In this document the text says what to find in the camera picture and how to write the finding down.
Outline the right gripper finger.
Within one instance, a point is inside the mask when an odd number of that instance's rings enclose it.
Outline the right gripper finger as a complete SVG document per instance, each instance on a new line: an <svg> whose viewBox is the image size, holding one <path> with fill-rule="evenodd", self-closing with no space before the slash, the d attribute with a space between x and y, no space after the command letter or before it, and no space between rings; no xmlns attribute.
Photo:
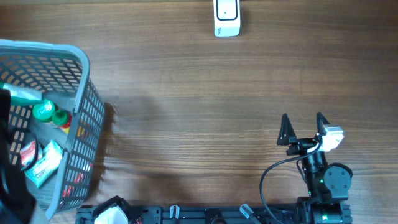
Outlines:
<svg viewBox="0 0 398 224"><path fill-rule="evenodd" d="M297 142L297 137L290 122L288 115L285 113L282 115L281 126L279 135L277 138L278 146L288 146L295 144Z"/></svg>
<svg viewBox="0 0 398 224"><path fill-rule="evenodd" d="M325 126L329 125L329 121L323 116L321 112L317 113L317 133L325 134Z"/></svg>

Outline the red sauce bottle green cap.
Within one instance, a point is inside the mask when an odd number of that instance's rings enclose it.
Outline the red sauce bottle green cap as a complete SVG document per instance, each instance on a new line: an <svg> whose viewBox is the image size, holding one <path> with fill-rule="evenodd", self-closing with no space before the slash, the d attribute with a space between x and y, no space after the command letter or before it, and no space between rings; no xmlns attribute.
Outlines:
<svg viewBox="0 0 398 224"><path fill-rule="evenodd" d="M57 110L52 114L53 123L58 126L65 134L69 133L72 117L66 110Z"/></svg>

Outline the teal wet wipes pack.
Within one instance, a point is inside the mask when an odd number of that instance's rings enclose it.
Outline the teal wet wipes pack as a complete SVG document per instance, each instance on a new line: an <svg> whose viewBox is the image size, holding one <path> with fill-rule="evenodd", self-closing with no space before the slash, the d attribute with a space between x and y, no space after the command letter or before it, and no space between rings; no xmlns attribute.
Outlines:
<svg viewBox="0 0 398 224"><path fill-rule="evenodd" d="M58 169L63 159L63 149L57 142L51 140L44 148L43 156L27 171L25 175L33 181L39 189L40 186Z"/></svg>

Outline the green lid jar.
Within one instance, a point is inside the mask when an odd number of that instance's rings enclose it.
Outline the green lid jar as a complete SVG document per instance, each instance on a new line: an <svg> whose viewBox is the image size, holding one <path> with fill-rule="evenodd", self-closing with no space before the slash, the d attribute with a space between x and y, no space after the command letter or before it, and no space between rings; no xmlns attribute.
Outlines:
<svg viewBox="0 0 398 224"><path fill-rule="evenodd" d="M42 123L52 122L53 112L58 110L58 105L51 100L44 99L43 103L33 106L32 112L35 119Z"/></svg>

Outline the small red white packet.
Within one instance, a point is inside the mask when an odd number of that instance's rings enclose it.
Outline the small red white packet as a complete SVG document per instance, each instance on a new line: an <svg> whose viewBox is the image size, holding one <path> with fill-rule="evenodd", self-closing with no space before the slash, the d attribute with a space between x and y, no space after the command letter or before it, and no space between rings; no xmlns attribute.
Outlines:
<svg viewBox="0 0 398 224"><path fill-rule="evenodd" d="M22 168L31 167L43 156L40 144L36 140L31 141L20 150Z"/></svg>

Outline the green 3M gloves packet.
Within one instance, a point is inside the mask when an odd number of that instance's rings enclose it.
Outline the green 3M gloves packet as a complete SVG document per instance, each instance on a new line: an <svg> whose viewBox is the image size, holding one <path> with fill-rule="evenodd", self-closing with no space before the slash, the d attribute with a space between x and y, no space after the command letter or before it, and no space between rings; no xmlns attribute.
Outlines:
<svg viewBox="0 0 398 224"><path fill-rule="evenodd" d="M10 83L1 82L1 89L9 90L11 94L11 105L29 106L44 102L42 93L32 88L15 86Z"/></svg>

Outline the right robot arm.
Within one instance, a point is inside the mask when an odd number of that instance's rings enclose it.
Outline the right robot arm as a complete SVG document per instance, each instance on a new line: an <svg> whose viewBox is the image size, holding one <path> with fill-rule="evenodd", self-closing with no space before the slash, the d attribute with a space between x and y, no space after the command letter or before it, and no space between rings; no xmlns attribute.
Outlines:
<svg viewBox="0 0 398 224"><path fill-rule="evenodd" d="M341 127L330 124L317 113L317 133L298 138L289 117L282 115L278 146L287 146L288 156L297 156L300 175L308 196L299 197L293 209L293 223L351 223L348 200L353 172L342 163L326 161L326 153L336 149L344 138Z"/></svg>

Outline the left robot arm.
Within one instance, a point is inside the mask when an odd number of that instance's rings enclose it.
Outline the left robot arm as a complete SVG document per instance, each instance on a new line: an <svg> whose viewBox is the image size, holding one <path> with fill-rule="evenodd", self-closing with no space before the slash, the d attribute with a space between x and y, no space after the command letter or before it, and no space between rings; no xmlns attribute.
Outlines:
<svg viewBox="0 0 398 224"><path fill-rule="evenodd" d="M26 167L12 164L9 157L9 145L14 141L15 133L30 132L27 128L8 128L10 107L10 91L1 90L1 223L47 223L25 182L24 172L36 162L38 149L35 149L32 163Z"/></svg>

